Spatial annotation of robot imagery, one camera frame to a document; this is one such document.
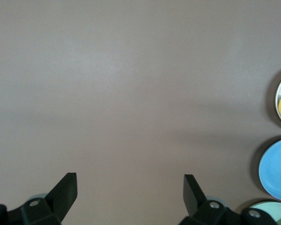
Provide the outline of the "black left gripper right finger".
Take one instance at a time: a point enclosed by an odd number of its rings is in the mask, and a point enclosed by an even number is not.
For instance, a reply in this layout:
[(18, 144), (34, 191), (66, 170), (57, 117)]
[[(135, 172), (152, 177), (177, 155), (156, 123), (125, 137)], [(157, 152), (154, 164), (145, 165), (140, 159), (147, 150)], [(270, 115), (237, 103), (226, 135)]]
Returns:
[(239, 214), (220, 201), (209, 200), (192, 174), (184, 175), (183, 200), (188, 216), (181, 225), (240, 225)]

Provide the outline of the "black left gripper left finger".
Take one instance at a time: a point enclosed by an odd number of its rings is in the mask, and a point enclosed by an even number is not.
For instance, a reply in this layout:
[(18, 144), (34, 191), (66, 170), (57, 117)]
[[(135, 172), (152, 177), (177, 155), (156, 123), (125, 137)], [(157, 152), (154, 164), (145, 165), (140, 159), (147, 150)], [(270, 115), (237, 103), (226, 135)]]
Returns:
[(44, 198), (21, 206), (25, 225), (60, 225), (78, 195), (76, 173), (67, 173)]

